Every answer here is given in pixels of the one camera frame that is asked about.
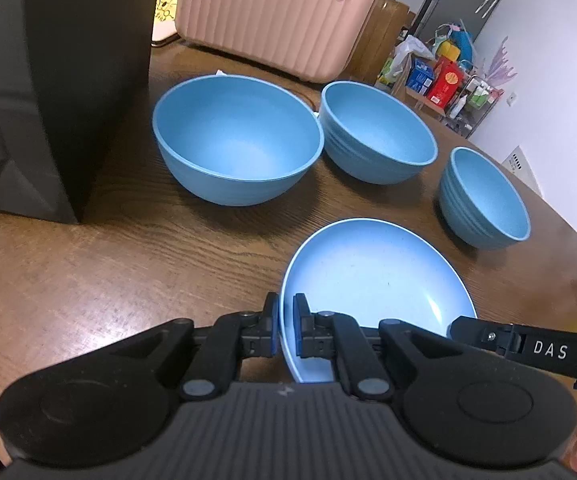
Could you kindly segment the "shallow blue plate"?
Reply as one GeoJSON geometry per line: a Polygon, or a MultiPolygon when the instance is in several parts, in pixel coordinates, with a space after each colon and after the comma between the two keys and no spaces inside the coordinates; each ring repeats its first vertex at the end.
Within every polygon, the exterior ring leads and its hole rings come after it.
{"type": "Polygon", "coordinates": [[[293,298],[375,328],[397,318],[446,336],[459,316],[474,318],[472,298],[446,258],[418,234],[379,219],[351,218],[313,233],[297,249],[280,289],[284,359],[295,382],[331,382],[331,362],[297,355],[293,298]]]}

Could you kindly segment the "small blue ribbed bowl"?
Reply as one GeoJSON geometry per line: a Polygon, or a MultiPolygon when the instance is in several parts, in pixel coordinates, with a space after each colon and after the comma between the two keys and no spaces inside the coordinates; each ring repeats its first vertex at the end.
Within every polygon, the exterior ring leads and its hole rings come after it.
{"type": "Polygon", "coordinates": [[[506,248],[531,236],[520,194],[493,162],[471,148],[450,152],[438,204],[453,233],[477,249],[506,248]]]}

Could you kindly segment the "large blue bowl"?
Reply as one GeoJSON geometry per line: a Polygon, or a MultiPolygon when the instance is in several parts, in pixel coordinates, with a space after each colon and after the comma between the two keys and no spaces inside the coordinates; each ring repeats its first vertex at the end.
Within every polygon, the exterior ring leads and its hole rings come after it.
{"type": "Polygon", "coordinates": [[[325,145],[304,101],[268,81],[206,75],[157,101],[152,127],[170,174],[190,193],[231,207],[273,200],[304,177],[325,145]]]}

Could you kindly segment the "medium blue ribbed bowl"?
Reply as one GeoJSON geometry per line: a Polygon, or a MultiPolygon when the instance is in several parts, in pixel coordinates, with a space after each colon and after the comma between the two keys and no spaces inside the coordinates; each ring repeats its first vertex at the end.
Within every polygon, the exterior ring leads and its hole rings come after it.
{"type": "Polygon", "coordinates": [[[435,136],[406,104],[367,84],[333,81],[321,92],[325,153],[363,182],[406,181],[435,162],[435,136]]]}

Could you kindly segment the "blue box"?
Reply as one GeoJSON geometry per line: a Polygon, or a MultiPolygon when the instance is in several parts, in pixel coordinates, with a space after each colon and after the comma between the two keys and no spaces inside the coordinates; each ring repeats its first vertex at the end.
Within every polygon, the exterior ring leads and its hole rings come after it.
{"type": "Polygon", "coordinates": [[[424,96],[429,91],[434,82],[433,66],[427,63],[423,58],[414,56],[411,58],[411,68],[407,78],[406,86],[424,96]]]}

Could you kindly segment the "red box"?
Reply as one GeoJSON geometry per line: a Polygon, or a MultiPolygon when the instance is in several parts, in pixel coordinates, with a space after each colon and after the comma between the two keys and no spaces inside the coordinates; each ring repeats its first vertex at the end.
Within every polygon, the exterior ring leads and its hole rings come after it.
{"type": "Polygon", "coordinates": [[[462,84],[463,78],[462,68],[450,58],[441,56],[434,67],[434,80],[425,93],[426,99],[439,108],[445,108],[462,84]]]}

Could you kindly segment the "pink ribbed suitcase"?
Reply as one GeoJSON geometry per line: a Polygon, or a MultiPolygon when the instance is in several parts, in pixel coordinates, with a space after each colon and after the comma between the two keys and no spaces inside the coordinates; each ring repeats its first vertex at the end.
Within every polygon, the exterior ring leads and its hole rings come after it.
{"type": "Polygon", "coordinates": [[[323,84],[345,70],[377,0],[178,0],[199,44],[323,84]]]}

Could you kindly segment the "yellow cartoon bag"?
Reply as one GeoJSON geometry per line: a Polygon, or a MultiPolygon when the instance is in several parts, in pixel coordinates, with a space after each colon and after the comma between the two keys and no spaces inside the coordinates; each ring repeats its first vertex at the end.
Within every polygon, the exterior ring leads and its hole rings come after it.
{"type": "Polygon", "coordinates": [[[156,0],[151,46],[162,47],[177,37],[176,11],[178,0],[156,0]]]}

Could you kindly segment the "black paper bag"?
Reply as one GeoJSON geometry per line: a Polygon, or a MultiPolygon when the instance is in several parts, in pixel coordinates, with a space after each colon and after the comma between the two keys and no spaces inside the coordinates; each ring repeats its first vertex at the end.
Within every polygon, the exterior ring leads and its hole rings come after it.
{"type": "Polygon", "coordinates": [[[0,0],[0,211],[76,223],[146,85],[155,0],[0,0]]]}

